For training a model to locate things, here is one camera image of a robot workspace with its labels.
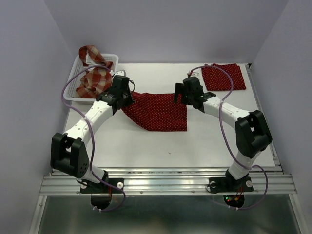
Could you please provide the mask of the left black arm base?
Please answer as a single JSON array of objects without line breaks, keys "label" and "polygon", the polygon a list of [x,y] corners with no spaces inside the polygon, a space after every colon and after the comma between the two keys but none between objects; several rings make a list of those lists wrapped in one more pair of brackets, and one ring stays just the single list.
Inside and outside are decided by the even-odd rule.
[{"label": "left black arm base", "polygon": [[109,178],[108,184],[117,187],[118,189],[109,187],[103,183],[93,183],[83,180],[77,180],[78,184],[80,185],[80,193],[81,194],[108,194],[108,193],[116,193],[121,194],[122,192],[118,189],[123,190],[124,186],[124,178],[117,177],[117,178]]}]

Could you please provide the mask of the red polka dot skirt pile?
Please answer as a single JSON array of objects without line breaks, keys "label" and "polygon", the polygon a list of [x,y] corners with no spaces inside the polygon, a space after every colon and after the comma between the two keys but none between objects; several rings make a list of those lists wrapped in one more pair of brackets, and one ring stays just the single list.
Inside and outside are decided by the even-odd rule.
[{"label": "red polka dot skirt pile", "polygon": [[134,123],[147,131],[187,131],[187,107],[174,102],[174,94],[137,93],[134,103],[122,111]]}]

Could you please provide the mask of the white plastic basket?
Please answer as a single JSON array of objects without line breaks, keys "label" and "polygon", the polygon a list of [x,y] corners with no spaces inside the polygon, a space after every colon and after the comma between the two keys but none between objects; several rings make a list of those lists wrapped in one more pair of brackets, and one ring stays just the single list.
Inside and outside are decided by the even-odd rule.
[{"label": "white plastic basket", "polygon": [[[119,62],[119,57],[115,54],[101,54],[106,61],[110,61],[113,63],[112,70],[117,71],[118,67],[118,62]],[[79,72],[84,70],[85,67],[83,66],[82,61],[80,60],[79,56],[77,55],[70,75],[68,77],[68,81],[72,78],[75,77]],[[93,103],[95,101],[94,98],[80,98],[78,97],[76,93],[76,89],[80,86],[81,81],[80,79],[85,75],[86,73],[81,73],[79,76],[77,76],[74,80],[71,81],[71,83],[66,87],[63,97],[67,101],[75,101],[75,102],[86,102],[86,103]]]}]

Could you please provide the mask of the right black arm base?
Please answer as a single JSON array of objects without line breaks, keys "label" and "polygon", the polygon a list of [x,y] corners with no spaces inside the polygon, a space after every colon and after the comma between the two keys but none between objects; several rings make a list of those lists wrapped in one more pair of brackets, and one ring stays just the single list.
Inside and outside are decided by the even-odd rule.
[{"label": "right black arm base", "polygon": [[237,191],[253,192],[253,183],[251,178],[245,177],[239,180],[234,180],[227,177],[211,177],[206,186],[206,191],[212,194],[217,193],[236,193]]}]

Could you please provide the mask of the red plaid skirt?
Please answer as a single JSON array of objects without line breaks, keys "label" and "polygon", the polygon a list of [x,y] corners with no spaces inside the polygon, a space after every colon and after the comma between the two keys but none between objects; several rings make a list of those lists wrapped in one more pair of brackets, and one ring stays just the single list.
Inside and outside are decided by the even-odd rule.
[{"label": "red plaid skirt", "polygon": [[[85,45],[79,49],[79,58],[84,67],[102,65],[109,70],[114,68],[114,63],[108,61],[93,45]],[[112,75],[105,68],[94,67],[88,69],[80,79],[80,85],[76,88],[78,98],[96,98],[100,93],[108,89],[112,84]]]}]

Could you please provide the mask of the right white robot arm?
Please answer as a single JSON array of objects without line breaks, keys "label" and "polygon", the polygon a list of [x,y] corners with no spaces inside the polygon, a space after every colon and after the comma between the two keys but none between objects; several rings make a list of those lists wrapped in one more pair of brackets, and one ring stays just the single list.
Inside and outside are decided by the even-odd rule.
[{"label": "right white robot arm", "polygon": [[178,101],[218,118],[220,124],[226,123],[235,130],[238,152],[225,176],[210,180],[211,192],[230,192],[245,185],[256,158],[273,140],[263,113],[239,109],[212,92],[205,93],[197,77],[175,84],[174,102]]}]

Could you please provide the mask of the aluminium rail frame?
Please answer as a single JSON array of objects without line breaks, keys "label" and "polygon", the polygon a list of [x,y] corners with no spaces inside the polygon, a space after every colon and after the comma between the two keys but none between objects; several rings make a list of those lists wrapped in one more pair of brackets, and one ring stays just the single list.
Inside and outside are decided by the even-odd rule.
[{"label": "aluminium rail frame", "polygon": [[291,175],[275,166],[251,174],[254,192],[239,213],[221,206],[221,194],[206,191],[223,167],[113,168],[125,178],[121,212],[91,211],[73,178],[52,172],[42,182],[32,234],[306,234],[309,229]]}]

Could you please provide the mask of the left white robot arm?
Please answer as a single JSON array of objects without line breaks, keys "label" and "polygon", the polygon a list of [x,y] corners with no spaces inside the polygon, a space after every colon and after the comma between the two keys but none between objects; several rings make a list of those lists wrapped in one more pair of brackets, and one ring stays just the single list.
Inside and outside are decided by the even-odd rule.
[{"label": "left white robot arm", "polygon": [[91,182],[97,192],[108,188],[108,173],[93,165],[95,154],[95,133],[100,126],[118,110],[134,103],[126,76],[115,75],[112,85],[101,93],[87,113],[65,133],[55,133],[52,137],[51,167],[77,179]]}]

